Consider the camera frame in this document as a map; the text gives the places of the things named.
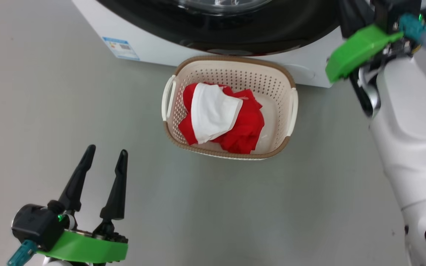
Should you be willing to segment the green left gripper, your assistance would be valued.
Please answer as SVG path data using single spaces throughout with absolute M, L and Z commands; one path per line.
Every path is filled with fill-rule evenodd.
M 66 211 L 81 210 L 81 194 L 95 152 L 96 145 L 87 147 L 59 197 L 58 201 L 64 205 Z M 50 251 L 38 250 L 37 253 L 53 259 L 85 264 L 106 264 L 125 260 L 129 240 L 115 231 L 111 220 L 125 218 L 127 170 L 128 151 L 123 149 L 117 160 L 115 180 L 108 201 L 100 212 L 102 222 L 93 232 L 74 230 L 71 227 L 75 221 L 72 215 L 58 215 L 58 222 L 65 226 L 64 232 Z

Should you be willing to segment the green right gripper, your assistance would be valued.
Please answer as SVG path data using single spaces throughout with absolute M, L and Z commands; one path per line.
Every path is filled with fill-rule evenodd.
M 386 33 L 372 24 L 373 20 L 374 10 L 368 0 L 339 1 L 341 35 L 348 39 L 329 57 L 325 72 L 330 83 L 346 79 L 355 69 L 381 52 L 388 44 L 404 37 L 401 31 L 393 34 Z

